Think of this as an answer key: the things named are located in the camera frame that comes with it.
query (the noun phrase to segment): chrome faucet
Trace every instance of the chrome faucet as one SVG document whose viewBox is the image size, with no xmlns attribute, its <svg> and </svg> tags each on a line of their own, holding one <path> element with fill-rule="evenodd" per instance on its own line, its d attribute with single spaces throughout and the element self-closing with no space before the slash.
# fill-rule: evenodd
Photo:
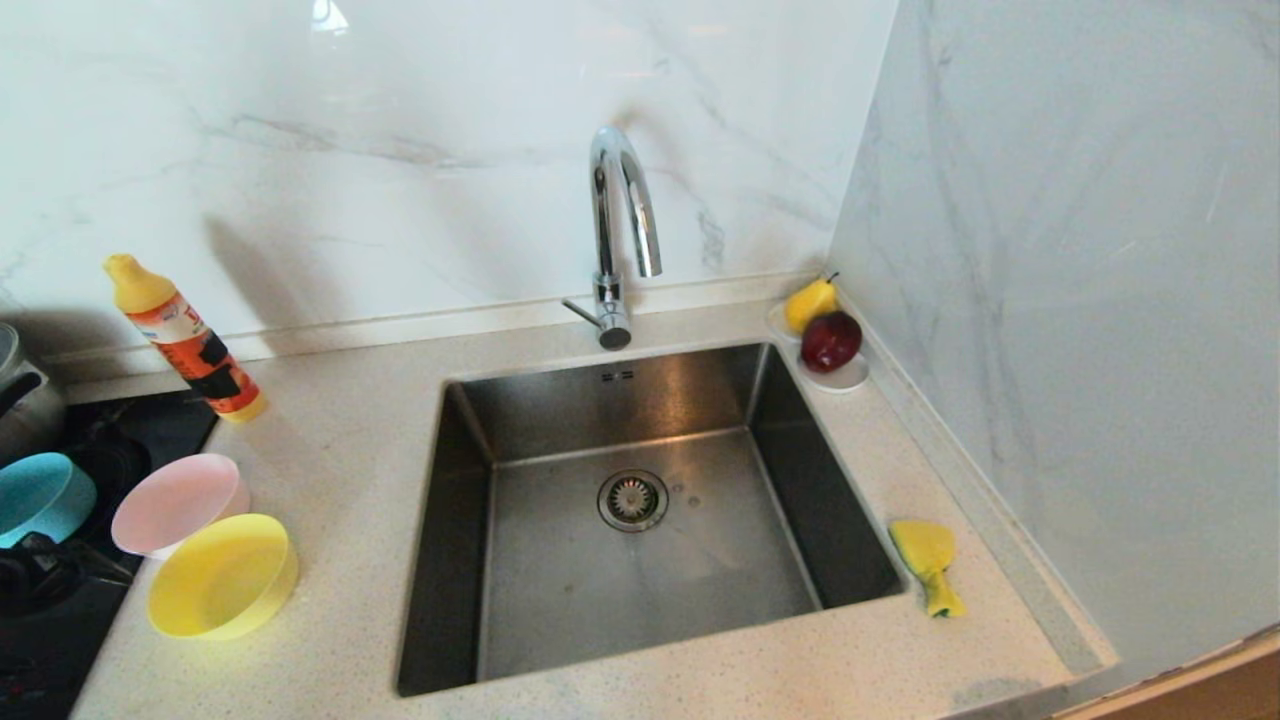
<svg viewBox="0 0 1280 720">
<path fill-rule="evenodd" d="M 611 192 L 613 187 L 620 192 Z M 613 233 L 617 229 L 613 224 L 614 195 L 626 200 L 640 277 L 660 275 L 658 227 L 653 222 L 653 201 L 649 200 L 644 170 L 627 136 L 617 128 L 603 127 L 591 141 L 591 206 L 595 213 L 595 251 L 600 258 L 600 268 L 593 277 L 595 313 L 588 313 L 567 299 L 561 304 L 595 325 L 600 347 L 605 350 L 621 350 L 631 342 L 631 322 L 622 299 L 622 274 L 613 266 Z"/>
</svg>

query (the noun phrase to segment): sink basin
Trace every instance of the sink basin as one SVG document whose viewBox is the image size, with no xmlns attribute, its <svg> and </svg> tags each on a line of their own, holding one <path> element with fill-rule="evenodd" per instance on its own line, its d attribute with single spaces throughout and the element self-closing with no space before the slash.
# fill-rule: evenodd
<svg viewBox="0 0 1280 720">
<path fill-rule="evenodd" d="M 776 347 L 453 382 L 398 692 L 902 591 Z"/>
</svg>

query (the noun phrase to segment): drain strainer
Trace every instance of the drain strainer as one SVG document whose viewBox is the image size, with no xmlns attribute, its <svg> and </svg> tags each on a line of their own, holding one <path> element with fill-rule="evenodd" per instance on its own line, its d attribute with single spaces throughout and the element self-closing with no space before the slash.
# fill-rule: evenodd
<svg viewBox="0 0 1280 720">
<path fill-rule="evenodd" d="M 623 533 L 648 530 L 667 511 L 667 486 L 653 473 L 622 470 L 600 486 L 596 506 L 600 518 Z"/>
</svg>

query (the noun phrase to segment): teal bowl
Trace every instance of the teal bowl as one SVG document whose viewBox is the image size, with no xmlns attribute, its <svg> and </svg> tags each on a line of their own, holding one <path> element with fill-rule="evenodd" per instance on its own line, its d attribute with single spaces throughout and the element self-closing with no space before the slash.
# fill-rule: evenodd
<svg viewBox="0 0 1280 720">
<path fill-rule="evenodd" d="M 97 488 L 60 452 L 41 452 L 0 468 L 0 548 L 27 533 L 63 542 L 93 511 Z"/>
</svg>

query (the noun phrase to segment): backsplash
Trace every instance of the backsplash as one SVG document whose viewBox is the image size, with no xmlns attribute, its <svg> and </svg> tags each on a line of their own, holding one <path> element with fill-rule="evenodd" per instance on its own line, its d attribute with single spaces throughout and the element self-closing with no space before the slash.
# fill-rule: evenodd
<svg viewBox="0 0 1280 720">
<path fill-rule="evenodd" d="M 1277 15 L 904 0 L 836 231 L 1110 687 L 1280 619 Z"/>
<path fill-rule="evenodd" d="M 46 354 L 140 345 L 122 251 L 224 334 L 584 295 L 605 123 L 654 193 L 645 287 L 817 269 L 896 5 L 22 4 L 0 318 Z"/>
</svg>

